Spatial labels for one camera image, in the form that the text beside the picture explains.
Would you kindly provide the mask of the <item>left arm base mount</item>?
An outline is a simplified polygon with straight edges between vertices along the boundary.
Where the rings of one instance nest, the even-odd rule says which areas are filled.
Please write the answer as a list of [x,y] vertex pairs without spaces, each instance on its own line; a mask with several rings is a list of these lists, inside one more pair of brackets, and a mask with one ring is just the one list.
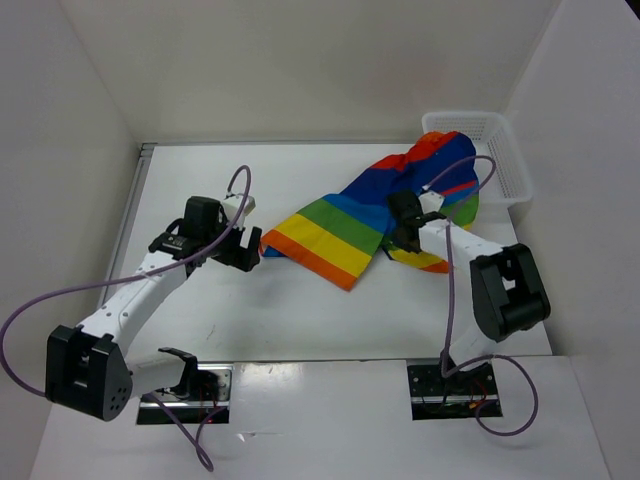
[[186,363],[183,360],[153,361],[132,368],[132,397],[139,400],[137,425],[166,425],[172,421],[153,401],[143,400],[152,393],[174,414],[180,422],[200,424],[207,415],[215,415],[208,424],[229,422],[234,365],[231,363],[199,362],[197,379],[188,389],[177,394]]

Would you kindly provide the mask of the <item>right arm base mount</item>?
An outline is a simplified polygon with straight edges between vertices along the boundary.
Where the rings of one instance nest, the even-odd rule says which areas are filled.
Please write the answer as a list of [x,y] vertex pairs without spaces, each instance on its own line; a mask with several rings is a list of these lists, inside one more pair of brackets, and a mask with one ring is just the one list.
[[406,365],[413,421],[502,417],[494,370],[488,363],[445,379],[437,359]]

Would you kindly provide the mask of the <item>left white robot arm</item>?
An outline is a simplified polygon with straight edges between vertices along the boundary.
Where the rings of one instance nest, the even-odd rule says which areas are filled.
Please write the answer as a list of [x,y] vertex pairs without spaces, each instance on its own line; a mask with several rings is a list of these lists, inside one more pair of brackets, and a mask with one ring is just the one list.
[[184,214],[148,247],[135,281],[122,286],[76,327],[57,327],[48,337],[45,396],[103,421],[111,421],[131,398],[166,390],[185,400],[213,387],[195,355],[162,347],[159,356],[129,363],[126,355],[161,304],[207,260],[243,272],[260,261],[261,230],[241,244],[251,196],[229,193],[223,200],[192,196]]

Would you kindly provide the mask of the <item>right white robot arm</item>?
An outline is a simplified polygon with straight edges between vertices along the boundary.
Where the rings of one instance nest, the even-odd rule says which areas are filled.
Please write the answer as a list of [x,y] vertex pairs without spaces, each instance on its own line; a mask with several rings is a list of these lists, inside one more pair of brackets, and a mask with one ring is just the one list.
[[[395,228],[392,242],[407,253],[430,253],[449,266],[449,313],[438,378],[450,393],[474,379],[473,367],[496,357],[496,346],[546,320],[550,302],[529,247],[501,245],[426,212],[423,196],[404,190],[387,197]],[[454,331],[455,274],[468,277],[472,317]]]

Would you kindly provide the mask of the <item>rainbow striped shorts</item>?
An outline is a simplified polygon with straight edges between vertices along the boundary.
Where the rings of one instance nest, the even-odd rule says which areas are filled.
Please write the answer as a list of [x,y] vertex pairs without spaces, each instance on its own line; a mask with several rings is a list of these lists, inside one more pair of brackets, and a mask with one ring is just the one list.
[[429,185],[444,198],[440,211],[455,224],[471,228],[479,208],[475,163],[469,161],[440,180],[456,161],[476,154],[472,140],[456,131],[424,134],[407,152],[372,164],[338,193],[326,194],[262,236],[265,258],[286,257],[343,290],[350,291],[378,251],[430,273],[446,274],[446,260],[392,244],[395,221],[387,196],[403,190],[420,194]]

